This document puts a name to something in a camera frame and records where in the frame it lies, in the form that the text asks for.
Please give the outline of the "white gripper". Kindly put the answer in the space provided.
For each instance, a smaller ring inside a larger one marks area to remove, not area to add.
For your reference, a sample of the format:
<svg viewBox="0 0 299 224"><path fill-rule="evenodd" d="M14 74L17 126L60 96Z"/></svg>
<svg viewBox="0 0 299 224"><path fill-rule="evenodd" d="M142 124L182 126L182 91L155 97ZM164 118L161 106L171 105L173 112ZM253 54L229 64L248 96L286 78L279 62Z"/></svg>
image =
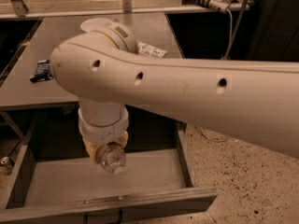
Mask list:
<svg viewBox="0 0 299 224"><path fill-rule="evenodd" d="M88 119L87 115L78 110L78 127L83 138L86 151L94 164L99 164L101 160L101 145L117 143L125 149L128 143L129 134L129 114L125 107L121 108L120 116L113 118L112 115L101 117L104 122L99 122L99 117L92 115Z"/></svg>

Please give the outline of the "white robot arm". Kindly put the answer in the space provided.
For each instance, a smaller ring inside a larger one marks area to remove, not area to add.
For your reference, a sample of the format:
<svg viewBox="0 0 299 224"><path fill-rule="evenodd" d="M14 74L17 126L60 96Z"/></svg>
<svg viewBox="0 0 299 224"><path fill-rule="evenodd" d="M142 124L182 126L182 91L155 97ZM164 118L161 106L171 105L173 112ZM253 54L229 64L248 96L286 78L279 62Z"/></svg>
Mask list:
<svg viewBox="0 0 299 224"><path fill-rule="evenodd" d="M299 155L298 63L150 58L112 22L58 45L50 70L83 109L130 105Z"/></svg>

